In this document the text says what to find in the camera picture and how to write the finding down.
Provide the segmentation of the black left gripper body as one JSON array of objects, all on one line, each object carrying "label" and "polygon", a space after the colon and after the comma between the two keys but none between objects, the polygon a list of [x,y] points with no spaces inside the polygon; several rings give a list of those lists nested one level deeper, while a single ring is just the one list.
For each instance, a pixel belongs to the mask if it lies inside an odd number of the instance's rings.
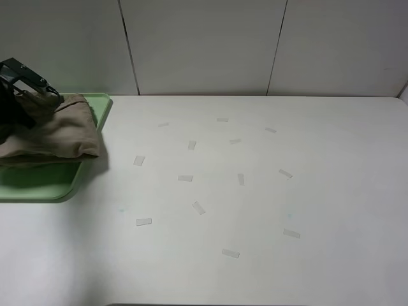
[{"label": "black left gripper body", "polygon": [[1,81],[1,144],[12,134],[17,125],[32,128],[35,121],[17,102],[14,90],[5,81]]}]

